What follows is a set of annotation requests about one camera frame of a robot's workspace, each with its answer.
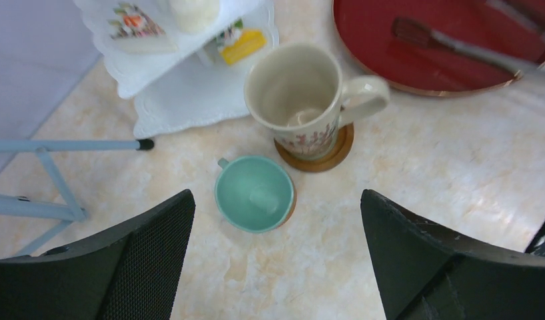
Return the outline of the cream floral mug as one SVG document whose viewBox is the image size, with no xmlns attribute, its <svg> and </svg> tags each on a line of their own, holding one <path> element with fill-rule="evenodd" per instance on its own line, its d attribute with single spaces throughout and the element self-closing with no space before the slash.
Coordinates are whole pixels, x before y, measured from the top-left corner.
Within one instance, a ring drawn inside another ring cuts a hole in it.
<svg viewBox="0 0 545 320">
<path fill-rule="evenodd" d="M 277 143 L 310 161 L 334 148 L 344 126 L 382 111 L 390 103 L 390 87 L 373 75 L 345 80 L 332 53 L 288 43 L 251 67 L 244 96 L 252 117 Z"/>
</svg>

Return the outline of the white three-tier cake stand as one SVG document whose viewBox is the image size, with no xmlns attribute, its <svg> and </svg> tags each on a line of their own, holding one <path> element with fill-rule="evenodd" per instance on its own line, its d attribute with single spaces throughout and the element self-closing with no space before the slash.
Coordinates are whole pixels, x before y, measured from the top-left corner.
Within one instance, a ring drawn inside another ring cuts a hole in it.
<svg viewBox="0 0 545 320">
<path fill-rule="evenodd" d="M 134 101 L 138 119 L 133 133 L 144 139 L 191 127 L 245 117 L 243 86 L 251 67 L 279 44 L 272 1 L 221 1 L 220 13 L 202 33 L 181 33 L 167 1 L 77 1 L 117 93 Z M 176 45 L 171 53 L 133 54 L 117 46 L 117 33 L 129 31 L 125 13 L 140 9 L 161 26 Z M 260 31 L 266 43 L 228 65 L 216 39 L 228 26 Z"/>
</svg>

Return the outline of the light wooden coaster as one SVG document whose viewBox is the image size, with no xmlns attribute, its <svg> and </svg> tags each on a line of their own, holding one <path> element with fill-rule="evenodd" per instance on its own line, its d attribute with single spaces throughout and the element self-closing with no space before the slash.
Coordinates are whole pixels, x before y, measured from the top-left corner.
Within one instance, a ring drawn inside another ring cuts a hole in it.
<svg viewBox="0 0 545 320">
<path fill-rule="evenodd" d="M 294 210 L 295 210 L 295 207 L 296 207 L 296 203 L 297 203 L 297 191 L 296 191 L 296 189 L 294 189 L 290 209 L 289 209 L 286 217 L 284 218 L 283 222 L 278 227 L 283 226 L 292 217 L 292 214 L 294 213 Z"/>
</svg>

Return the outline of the metal serving tongs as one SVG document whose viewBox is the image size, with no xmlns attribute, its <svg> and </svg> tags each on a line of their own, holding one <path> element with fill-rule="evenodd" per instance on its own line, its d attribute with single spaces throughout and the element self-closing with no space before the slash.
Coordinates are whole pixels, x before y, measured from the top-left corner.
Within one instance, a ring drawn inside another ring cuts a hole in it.
<svg viewBox="0 0 545 320">
<path fill-rule="evenodd" d="M 517 76 L 532 74 L 545 78 L 545 69 L 535 63 L 463 42 L 410 18 L 395 18 L 391 32 L 397 39 L 417 47 L 448 50 L 511 71 Z"/>
</svg>

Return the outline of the white round mousse cake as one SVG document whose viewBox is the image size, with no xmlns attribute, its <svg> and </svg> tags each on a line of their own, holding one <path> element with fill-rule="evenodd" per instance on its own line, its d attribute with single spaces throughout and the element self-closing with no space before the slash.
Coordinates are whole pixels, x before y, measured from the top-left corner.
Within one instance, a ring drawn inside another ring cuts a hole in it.
<svg viewBox="0 0 545 320">
<path fill-rule="evenodd" d="M 179 31 L 200 33 L 212 25 L 220 13 L 219 0 L 170 0 L 169 7 Z"/>
</svg>

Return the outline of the yellow cake slice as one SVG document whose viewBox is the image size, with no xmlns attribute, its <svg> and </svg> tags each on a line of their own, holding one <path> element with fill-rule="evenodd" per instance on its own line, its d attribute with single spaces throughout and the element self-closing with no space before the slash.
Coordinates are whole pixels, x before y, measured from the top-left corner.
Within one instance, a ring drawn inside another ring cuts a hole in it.
<svg viewBox="0 0 545 320">
<path fill-rule="evenodd" d="M 267 44 L 267 38 L 259 29 L 246 29 L 242 19 L 229 25 L 216 38 L 217 51 L 227 65 L 256 53 Z"/>
</svg>

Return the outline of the mint green cup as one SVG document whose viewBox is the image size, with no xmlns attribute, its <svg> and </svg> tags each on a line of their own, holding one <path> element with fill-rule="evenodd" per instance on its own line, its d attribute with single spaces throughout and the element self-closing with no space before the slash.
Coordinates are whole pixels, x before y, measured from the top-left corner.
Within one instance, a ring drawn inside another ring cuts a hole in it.
<svg viewBox="0 0 545 320">
<path fill-rule="evenodd" d="M 249 233 L 272 231 L 283 222 L 296 189 L 288 172 L 268 157 L 246 155 L 218 160 L 214 187 L 222 216 Z"/>
</svg>

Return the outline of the white strawberry cake slice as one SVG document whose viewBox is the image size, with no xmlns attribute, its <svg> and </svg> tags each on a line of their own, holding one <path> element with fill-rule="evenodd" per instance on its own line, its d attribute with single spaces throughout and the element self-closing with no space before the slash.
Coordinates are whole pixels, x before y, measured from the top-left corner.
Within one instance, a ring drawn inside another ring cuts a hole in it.
<svg viewBox="0 0 545 320">
<path fill-rule="evenodd" d="M 178 50 L 166 31 L 139 6 L 119 2 L 113 9 L 115 18 L 107 23 L 112 29 L 110 38 L 115 46 L 129 54 L 163 54 Z"/>
</svg>

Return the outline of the dark wooden saucer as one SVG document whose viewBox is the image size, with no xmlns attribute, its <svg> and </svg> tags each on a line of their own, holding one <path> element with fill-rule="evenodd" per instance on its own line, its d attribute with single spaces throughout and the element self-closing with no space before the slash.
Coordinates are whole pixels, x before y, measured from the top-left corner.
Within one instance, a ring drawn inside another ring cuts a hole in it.
<svg viewBox="0 0 545 320">
<path fill-rule="evenodd" d="M 350 153 L 354 141 L 354 124 L 348 124 L 338 131 L 334 147 L 323 157 L 315 160 L 302 160 L 291 155 L 281 144 L 274 142 L 280 157 L 291 167 L 308 173 L 328 171 L 339 165 Z"/>
</svg>

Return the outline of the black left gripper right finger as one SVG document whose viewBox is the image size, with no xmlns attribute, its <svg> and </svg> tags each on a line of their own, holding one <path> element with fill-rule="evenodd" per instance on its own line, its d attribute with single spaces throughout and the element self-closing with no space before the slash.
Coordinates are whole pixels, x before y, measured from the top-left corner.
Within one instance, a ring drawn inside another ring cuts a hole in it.
<svg viewBox="0 0 545 320">
<path fill-rule="evenodd" d="M 545 319 L 545 256 L 463 235 L 372 189 L 360 210 L 387 319 Z"/>
</svg>

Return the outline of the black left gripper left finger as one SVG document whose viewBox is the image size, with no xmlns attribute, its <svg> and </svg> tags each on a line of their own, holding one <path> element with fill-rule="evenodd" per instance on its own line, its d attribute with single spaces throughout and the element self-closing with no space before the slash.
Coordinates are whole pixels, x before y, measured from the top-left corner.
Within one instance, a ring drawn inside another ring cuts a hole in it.
<svg viewBox="0 0 545 320">
<path fill-rule="evenodd" d="M 186 189 L 42 255 L 0 259 L 0 319 L 169 319 L 195 207 Z"/>
</svg>

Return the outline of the red round tray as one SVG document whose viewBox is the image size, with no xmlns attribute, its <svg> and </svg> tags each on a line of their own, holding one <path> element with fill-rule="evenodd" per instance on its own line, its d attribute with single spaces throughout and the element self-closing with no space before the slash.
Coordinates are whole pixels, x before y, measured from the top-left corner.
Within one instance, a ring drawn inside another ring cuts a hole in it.
<svg viewBox="0 0 545 320">
<path fill-rule="evenodd" d="M 348 52 L 392 87 L 425 96 L 471 95 L 508 86 L 517 74 L 397 39 L 397 17 L 419 21 L 456 39 L 545 65 L 541 38 L 484 1 L 334 1 L 335 29 Z"/>
</svg>

